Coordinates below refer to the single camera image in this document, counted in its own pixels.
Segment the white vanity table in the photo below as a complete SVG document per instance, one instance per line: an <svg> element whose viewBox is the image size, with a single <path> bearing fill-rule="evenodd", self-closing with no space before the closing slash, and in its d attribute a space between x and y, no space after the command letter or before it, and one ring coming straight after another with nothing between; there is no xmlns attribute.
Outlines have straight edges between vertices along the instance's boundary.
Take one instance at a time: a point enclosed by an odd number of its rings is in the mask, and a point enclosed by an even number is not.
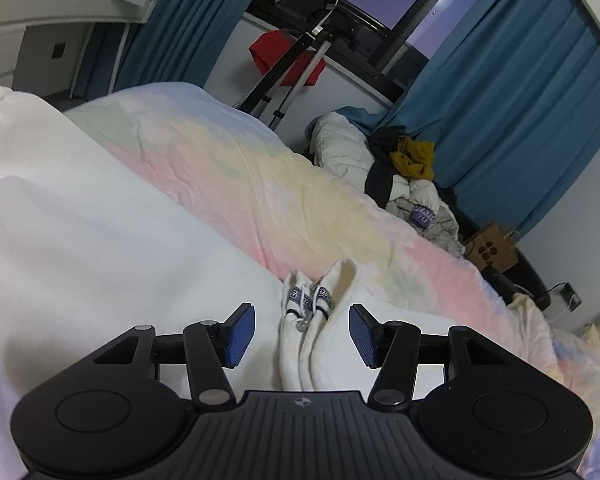
<svg viewBox="0 0 600 480"><path fill-rule="evenodd" d="M74 67L72 92L80 63L95 23L125 23L118 45L109 89L113 89L126 37L132 23L145 23L156 0L0 0L0 84L11 87L20 46L27 27L58 23L91 23L78 63Z"/></svg>

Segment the curtain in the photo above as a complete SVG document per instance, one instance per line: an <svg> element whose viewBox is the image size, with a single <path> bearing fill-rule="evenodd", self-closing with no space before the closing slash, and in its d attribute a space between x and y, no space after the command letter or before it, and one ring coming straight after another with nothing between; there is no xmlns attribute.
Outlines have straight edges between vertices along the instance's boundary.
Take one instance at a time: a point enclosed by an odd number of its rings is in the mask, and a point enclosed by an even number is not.
<svg viewBox="0 0 600 480"><path fill-rule="evenodd" d="M251 0L158 0L149 21L133 26L115 89L156 81L203 86ZM98 25L80 68L75 94L107 93L123 24Z"/></svg>
<svg viewBox="0 0 600 480"><path fill-rule="evenodd" d="M340 112L433 140L460 208L525 234L600 148L600 32L580 0L478 0L388 113Z"/></svg>

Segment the brown paper bag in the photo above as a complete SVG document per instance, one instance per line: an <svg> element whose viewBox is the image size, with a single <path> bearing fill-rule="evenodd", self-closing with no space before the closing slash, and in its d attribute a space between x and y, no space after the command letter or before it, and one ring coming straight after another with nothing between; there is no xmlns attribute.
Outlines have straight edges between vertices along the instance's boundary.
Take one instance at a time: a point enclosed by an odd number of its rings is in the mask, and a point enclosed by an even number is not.
<svg viewBox="0 0 600 480"><path fill-rule="evenodd" d="M515 244L496 222L469 238L465 243L464 256L478 270L491 266L498 272L510 269L518 262Z"/></svg>

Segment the yellow garment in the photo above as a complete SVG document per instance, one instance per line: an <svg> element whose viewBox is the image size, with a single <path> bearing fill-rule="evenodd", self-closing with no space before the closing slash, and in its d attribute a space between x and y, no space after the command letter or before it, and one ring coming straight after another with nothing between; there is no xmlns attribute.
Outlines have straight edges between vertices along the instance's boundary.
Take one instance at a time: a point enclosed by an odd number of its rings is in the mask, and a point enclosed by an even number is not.
<svg viewBox="0 0 600 480"><path fill-rule="evenodd" d="M391 162L402 176L414 179L433 180L433 149L430 140L413 140L411 137L398 139L398 151L391 152Z"/></svg>

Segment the red bag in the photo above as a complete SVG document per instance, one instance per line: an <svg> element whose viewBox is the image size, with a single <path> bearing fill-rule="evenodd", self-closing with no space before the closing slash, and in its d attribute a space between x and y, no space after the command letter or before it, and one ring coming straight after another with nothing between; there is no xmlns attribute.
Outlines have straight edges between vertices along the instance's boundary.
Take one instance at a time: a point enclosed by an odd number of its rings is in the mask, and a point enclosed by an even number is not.
<svg viewBox="0 0 600 480"><path fill-rule="evenodd" d="M290 46L291 41L284 36L281 30L270 30L260 36L255 43L249 47L249 52L251 52L251 57L253 57L253 61L256 63L258 70L264 75L278 62L283 54L289 50ZM286 73L281 86L293 86L293 84L298 81L302 70L306 68L313 56L313 51L307 50L303 52L291 66L291 69ZM314 71L311 72L309 79L304 83L304 86L315 85L318 81L318 76L326 66L327 64L325 61L321 59Z"/></svg>

